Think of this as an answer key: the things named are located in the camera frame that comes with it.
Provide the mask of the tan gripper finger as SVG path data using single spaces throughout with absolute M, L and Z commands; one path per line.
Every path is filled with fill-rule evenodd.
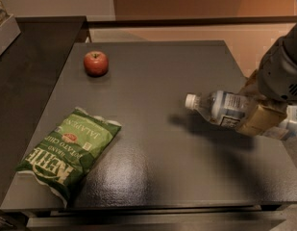
M 265 100 L 266 97 L 259 90 L 258 73 L 256 69 L 246 79 L 244 86 L 238 92 L 239 95 L 248 96 L 258 100 Z
M 287 104 L 283 102 L 253 99 L 246 110 L 245 117 L 236 126 L 236 130 L 250 137 L 260 135 L 286 119 L 286 108 Z

